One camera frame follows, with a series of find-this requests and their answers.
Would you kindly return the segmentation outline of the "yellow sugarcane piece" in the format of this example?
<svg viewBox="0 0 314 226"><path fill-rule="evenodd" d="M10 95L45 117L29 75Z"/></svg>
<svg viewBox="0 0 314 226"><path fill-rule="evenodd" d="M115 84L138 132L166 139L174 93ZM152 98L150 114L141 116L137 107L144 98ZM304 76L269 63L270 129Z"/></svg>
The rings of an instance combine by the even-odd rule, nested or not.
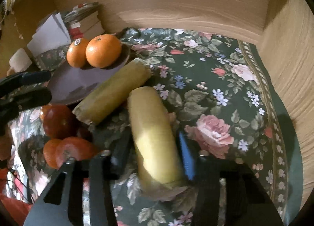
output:
<svg viewBox="0 0 314 226"><path fill-rule="evenodd" d="M72 113L82 123L98 125L151 76L149 64L135 58L92 91Z"/></svg>
<svg viewBox="0 0 314 226"><path fill-rule="evenodd" d="M155 89L133 90L128 113L144 194L152 200L173 200L187 185L168 113Z"/></svg>

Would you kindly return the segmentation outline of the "large orange with Dole sticker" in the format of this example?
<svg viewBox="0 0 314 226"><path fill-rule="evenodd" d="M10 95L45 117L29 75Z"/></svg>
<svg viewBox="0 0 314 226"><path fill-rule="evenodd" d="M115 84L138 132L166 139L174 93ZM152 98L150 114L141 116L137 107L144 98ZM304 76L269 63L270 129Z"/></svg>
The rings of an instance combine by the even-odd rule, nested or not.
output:
<svg viewBox="0 0 314 226"><path fill-rule="evenodd" d="M75 39L68 51L67 51L67 62L71 67L82 68L85 66L86 59L86 48L89 40L85 38Z"/></svg>

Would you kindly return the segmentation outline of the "small mandarin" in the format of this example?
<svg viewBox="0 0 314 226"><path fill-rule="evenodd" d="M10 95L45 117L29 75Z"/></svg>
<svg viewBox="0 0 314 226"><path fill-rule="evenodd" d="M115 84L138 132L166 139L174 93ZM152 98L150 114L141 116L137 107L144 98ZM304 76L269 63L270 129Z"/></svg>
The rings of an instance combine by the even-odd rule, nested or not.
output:
<svg viewBox="0 0 314 226"><path fill-rule="evenodd" d="M55 152L58 145L61 142L62 142L61 139L51 139L47 141L47 143L45 144L43 148L43 155L44 155L46 163L54 169L58 169L58 166L55 160Z"/></svg>

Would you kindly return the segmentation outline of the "red tomato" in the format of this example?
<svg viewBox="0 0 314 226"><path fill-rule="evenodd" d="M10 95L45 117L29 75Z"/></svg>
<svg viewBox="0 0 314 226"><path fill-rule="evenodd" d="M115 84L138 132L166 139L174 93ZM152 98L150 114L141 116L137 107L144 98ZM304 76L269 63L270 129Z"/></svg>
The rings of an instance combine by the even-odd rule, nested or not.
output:
<svg viewBox="0 0 314 226"><path fill-rule="evenodd" d="M49 106L43 120L43 128L52 139L65 139L73 133L73 115L65 105Z"/></svg>

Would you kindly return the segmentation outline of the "red apple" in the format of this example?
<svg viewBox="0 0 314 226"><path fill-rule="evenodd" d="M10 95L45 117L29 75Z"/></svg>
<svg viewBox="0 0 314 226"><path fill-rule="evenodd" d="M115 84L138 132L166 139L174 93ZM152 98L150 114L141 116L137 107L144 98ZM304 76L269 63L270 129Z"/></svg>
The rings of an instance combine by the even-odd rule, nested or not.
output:
<svg viewBox="0 0 314 226"><path fill-rule="evenodd" d="M63 139L55 150L55 161L60 168L68 158L73 157L77 161L91 159L98 153L98 148L91 142L79 138L68 137Z"/></svg>

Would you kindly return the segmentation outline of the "dark purple round plate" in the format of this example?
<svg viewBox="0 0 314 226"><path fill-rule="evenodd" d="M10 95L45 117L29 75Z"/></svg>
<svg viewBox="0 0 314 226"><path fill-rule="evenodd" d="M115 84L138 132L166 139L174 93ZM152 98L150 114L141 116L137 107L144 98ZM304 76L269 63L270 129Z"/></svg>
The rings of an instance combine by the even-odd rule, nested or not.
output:
<svg viewBox="0 0 314 226"><path fill-rule="evenodd" d="M57 68L47 87L52 93L52 104L70 105L89 95L104 81L108 80L119 69L123 68L130 57L130 48L123 44L120 57L113 65L101 69L87 66L74 68L67 62Z"/></svg>

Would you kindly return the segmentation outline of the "white paper sheets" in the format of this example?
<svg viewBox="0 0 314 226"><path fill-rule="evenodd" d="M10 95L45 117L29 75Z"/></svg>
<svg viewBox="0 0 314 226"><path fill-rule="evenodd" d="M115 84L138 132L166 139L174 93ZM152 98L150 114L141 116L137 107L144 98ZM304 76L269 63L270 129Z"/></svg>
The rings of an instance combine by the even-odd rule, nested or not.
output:
<svg viewBox="0 0 314 226"><path fill-rule="evenodd" d="M27 48L36 57L60 46L71 44L71 37L60 13L52 14L32 36Z"/></svg>

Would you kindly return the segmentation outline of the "red thick book lower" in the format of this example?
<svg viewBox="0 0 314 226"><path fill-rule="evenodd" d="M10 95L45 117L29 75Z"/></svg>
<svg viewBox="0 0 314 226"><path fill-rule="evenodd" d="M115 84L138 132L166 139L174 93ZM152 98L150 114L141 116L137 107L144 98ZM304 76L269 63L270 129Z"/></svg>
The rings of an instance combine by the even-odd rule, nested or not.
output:
<svg viewBox="0 0 314 226"><path fill-rule="evenodd" d="M98 21L92 27L90 27L87 31L82 31L82 28L70 28L69 30L70 36L73 40L79 38L85 38L87 40L91 40L99 35L102 35L105 30L103 29L101 22Z"/></svg>

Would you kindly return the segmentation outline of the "red thick book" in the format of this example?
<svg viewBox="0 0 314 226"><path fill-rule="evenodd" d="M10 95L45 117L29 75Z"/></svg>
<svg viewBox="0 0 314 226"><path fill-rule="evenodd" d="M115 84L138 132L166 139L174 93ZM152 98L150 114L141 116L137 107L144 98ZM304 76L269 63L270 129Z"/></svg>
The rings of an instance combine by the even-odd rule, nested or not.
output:
<svg viewBox="0 0 314 226"><path fill-rule="evenodd" d="M92 27L90 27L87 31L82 31L82 28L70 28L69 30L70 36L73 40L79 38L85 38L87 40L91 40L99 35L102 35L105 30L103 29L101 22L98 21Z"/></svg>
<svg viewBox="0 0 314 226"><path fill-rule="evenodd" d="M87 31L88 29L90 29L92 26L99 22L98 14L99 12L95 11L92 14L88 15L87 17L83 18L82 20L71 23L70 30L79 28L80 32L84 33L85 31Z"/></svg>

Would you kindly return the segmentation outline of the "red thick book upper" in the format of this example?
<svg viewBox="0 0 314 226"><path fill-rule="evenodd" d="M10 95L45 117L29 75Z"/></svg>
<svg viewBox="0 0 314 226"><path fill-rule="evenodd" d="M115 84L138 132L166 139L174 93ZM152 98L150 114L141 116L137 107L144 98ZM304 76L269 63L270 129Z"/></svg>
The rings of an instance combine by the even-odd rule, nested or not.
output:
<svg viewBox="0 0 314 226"><path fill-rule="evenodd" d="M84 33L85 31L87 31L88 29L90 29L92 26L99 22L98 14L99 12L95 11L92 14L88 15L87 17L83 18L82 20L71 23L70 30L79 28L80 32Z"/></svg>

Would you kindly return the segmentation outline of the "stack of papers and booklets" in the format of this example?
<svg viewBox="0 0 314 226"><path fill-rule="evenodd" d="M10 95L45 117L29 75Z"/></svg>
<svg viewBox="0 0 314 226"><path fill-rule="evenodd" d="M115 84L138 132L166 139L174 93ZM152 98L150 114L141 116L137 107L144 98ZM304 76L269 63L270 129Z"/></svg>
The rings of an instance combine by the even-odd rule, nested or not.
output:
<svg viewBox="0 0 314 226"><path fill-rule="evenodd" d="M77 22L96 12L98 8L98 2L79 4L71 12L66 13L62 19L65 23Z"/></svg>

